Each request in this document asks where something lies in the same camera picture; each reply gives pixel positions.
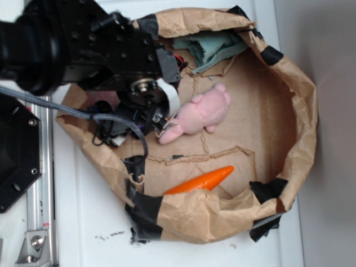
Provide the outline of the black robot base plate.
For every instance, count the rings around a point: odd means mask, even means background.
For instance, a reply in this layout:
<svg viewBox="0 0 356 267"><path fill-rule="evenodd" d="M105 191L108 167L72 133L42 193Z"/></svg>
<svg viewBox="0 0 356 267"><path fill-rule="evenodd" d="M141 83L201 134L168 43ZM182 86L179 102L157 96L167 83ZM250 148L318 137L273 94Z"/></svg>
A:
<svg viewBox="0 0 356 267"><path fill-rule="evenodd" d="M1 95L1 213L41 175L41 120L17 99Z"/></svg>

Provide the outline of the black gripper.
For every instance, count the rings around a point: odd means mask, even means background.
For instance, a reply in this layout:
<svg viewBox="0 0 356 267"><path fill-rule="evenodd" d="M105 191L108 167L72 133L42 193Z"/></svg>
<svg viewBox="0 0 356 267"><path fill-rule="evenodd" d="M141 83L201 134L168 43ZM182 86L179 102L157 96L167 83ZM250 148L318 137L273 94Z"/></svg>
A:
<svg viewBox="0 0 356 267"><path fill-rule="evenodd" d="M143 135L151 131L160 137L180 108L178 86L184 60L172 50L157 49L162 77L144 78L129 87L128 93L118 92L118 99L101 96L88 109L93 113L118 115L134 123Z"/></svg>

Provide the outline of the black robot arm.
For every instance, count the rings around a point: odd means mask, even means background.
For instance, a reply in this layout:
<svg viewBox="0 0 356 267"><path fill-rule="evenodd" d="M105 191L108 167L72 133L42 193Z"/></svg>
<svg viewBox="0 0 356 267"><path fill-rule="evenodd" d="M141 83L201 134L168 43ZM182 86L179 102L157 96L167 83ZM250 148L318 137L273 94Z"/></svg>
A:
<svg viewBox="0 0 356 267"><path fill-rule="evenodd" d="M1 23L1 79L37 96L68 83L114 91L120 120L105 136L117 126L140 138L162 134L180 108L180 70L156 38L95 1L31 1Z"/></svg>

